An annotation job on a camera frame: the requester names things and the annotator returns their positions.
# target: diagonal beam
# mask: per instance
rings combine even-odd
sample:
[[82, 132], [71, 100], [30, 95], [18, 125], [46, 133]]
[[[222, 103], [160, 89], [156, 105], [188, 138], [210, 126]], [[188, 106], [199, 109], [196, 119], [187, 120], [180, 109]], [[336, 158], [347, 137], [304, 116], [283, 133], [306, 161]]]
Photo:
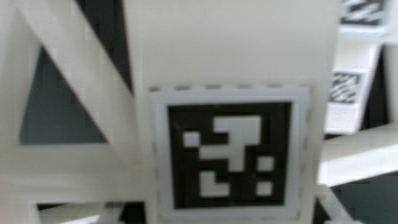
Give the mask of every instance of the diagonal beam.
[[34, 33], [117, 156], [139, 169], [133, 97], [73, 0], [18, 0]]
[[318, 183], [329, 187], [396, 172], [398, 128], [387, 124], [327, 140]]
[[109, 223], [119, 224], [123, 208], [125, 203], [110, 202], [105, 204], [96, 224], [109, 224]]
[[352, 223], [354, 220], [345, 210], [345, 206], [340, 202], [340, 199], [334, 195], [331, 188], [325, 185], [318, 185], [316, 196], [332, 221]]
[[41, 223], [78, 224], [94, 223], [100, 217], [103, 203], [66, 204], [39, 212]]
[[0, 151], [11, 152], [18, 144], [25, 105], [34, 79], [39, 40], [29, 29], [14, 6], [4, 5], [9, 11], [2, 20], [0, 31]]

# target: white surface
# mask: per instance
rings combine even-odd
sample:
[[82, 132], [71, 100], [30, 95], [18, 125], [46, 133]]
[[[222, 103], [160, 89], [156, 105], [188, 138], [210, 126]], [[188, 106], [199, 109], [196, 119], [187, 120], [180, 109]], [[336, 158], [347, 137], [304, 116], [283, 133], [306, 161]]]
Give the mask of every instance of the white surface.
[[384, 41], [387, 44], [398, 44], [398, 1], [393, 0], [391, 5], [391, 33], [386, 35]]
[[340, 37], [334, 68], [359, 68], [370, 71], [377, 66], [380, 40], [357, 40]]
[[[153, 92], [153, 126], [156, 130], [155, 138], [155, 147], [156, 147], [156, 159], [158, 159], [158, 191], [160, 191], [160, 206], [162, 206], [162, 217], [169, 220], [201, 220], [201, 219], [233, 219], [233, 218], [283, 218], [281, 220], [297, 220], [297, 214], [300, 211], [300, 201], [302, 198], [299, 195], [304, 194], [304, 188], [300, 185], [304, 172], [300, 167], [304, 166], [304, 149], [308, 147], [308, 143], [304, 141], [308, 135], [308, 112], [309, 112], [309, 88], [306, 87], [252, 87], [245, 89], [238, 88], [222, 88], [222, 89], [206, 89], [196, 88], [190, 90], [172, 90], [165, 89]], [[286, 172], [286, 196], [284, 196], [284, 205], [281, 206], [245, 206], [242, 207], [226, 207], [226, 208], [190, 208], [190, 209], [176, 209], [174, 207], [174, 190], [172, 190], [172, 164], [171, 164], [171, 133], [169, 133], [169, 106], [176, 105], [206, 105], [206, 104], [228, 104], [228, 103], [272, 103], [272, 102], [292, 102], [292, 126], [290, 126], [290, 148], [288, 148], [288, 172]], [[249, 138], [247, 143], [258, 143], [256, 139], [260, 131], [260, 117], [249, 116], [242, 118], [242, 116], [219, 118], [215, 122], [215, 130], [219, 132], [226, 132], [229, 130], [233, 135], [242, 135], [242, 131], [254, 133], [254, 136]], [[192, 142], [197, 142], [194, 138], [187, 142], [188, 145]], [[236, 150], [242, 151], [242, 145], [236, 144]], [[208, 151], [206, 158], [226, 158], [228, 147], [212, 147], [201, 146], [201, 150]], [[238, 156], [233, 154], [229, 157], [229, 161], [244, 160], [244, 154]], [[215, 188], [213, 192], [226, 193], [220, 191], [219, 187], [212, 185], [210, 176], [203, 179], [203, 189]], [[268, 194], [268, 184], [261, 183], [258, 186], [260, 194]]]

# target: black square pattern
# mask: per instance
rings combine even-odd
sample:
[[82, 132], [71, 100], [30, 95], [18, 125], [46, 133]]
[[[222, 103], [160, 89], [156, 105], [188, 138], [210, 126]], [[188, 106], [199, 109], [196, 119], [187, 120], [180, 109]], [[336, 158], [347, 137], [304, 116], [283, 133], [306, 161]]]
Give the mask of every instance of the black square pattern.
[[[286, 194], [292, 102], [169, 106], [172, 192], [176, 209], [281, 206]], [[233, 132], [215, 131], [215, 118], [258, 118], [260, 143], [242, 146], [242, 170], [228, 158], [201, 158], [203, 146], [231, 146]], [[185, 145], [185, 133], [199, 133], [199, 147]], [[274, 159], [274, 169], [260, 170], [260, 158]], [[222, 196], [201, 195], [201, 173], [215, 173], [215, 184], [229, 187]], [[258, 183], [272, 183], [258, 195]]]
[[359, 97], [361, 74], [338, 72], [332, 77], [329, 102], [354, 104]]
[[343, 0], [341, 24], [384, 25], [387, 0]]

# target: white frame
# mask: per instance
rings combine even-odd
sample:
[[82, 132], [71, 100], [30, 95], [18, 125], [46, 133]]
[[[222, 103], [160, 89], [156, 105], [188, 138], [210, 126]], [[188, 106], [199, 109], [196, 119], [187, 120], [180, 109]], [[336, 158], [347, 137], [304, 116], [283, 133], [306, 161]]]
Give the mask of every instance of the white frame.
[[[172, 203], [172, 171], [171, 171], [171, 142], [169, 142], [169, 106], [201, 105], [210, 103], [272, 103], [292, 102], [292, 127], [290, 127], [290, 153], [286, 173], [286, 205], [242, 208], [174, 209]], [[156, 159], [158, 159], [158, 191], [160, 215], [165, 219], [231, 219], [231, 218], [299, 218], [299, 182], [302, 177], [300, 166], [306, 148], [306, 129], [309, 113], [309, 88], [306, 87], [258, 87], [249, 89], [192, 89], [169, 90], [153, 93]]]

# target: black gap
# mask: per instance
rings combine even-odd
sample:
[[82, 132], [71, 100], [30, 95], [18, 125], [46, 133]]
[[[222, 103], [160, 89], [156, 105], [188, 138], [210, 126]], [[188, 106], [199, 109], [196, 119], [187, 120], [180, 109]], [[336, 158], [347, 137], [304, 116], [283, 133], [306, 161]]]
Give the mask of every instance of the black gap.
[[23, 145], [107, 142], [45, 49], [36, 68], [20, 142]]
[[[375, 78], [371, 83], [370, 98], [363, 116], [361, 130], [375, 128], [389, 124], [389, 105], [387, 105], [387, 88], [386, 88], [386, 50], [382, 47], [380, 58], [377, 63]], [[332, 139], [343, 135], [325, 135], [325, 139]]]
[[123, 0], [77, 0], [77, 3], [132, 90]]
[[43, 211], [50, 208], [62, 206], [62, 205], [66, 205], [66, 204], [37, 204], [37, 210]]
[[398, 223], [396, 189], [398, 172], [332, 187], [345, 209], [354, 219], [363, 223]]
[[125, 205], [119, 221], [125, 224], [146, 224], [144, 202], [130, 202]]
[[313, 217], [313, 224], [325, 224], [325, 221], [331, 220], [331, 216], [327, 215], [324, 206], [320, 201], [315, 201], [315, 217]]

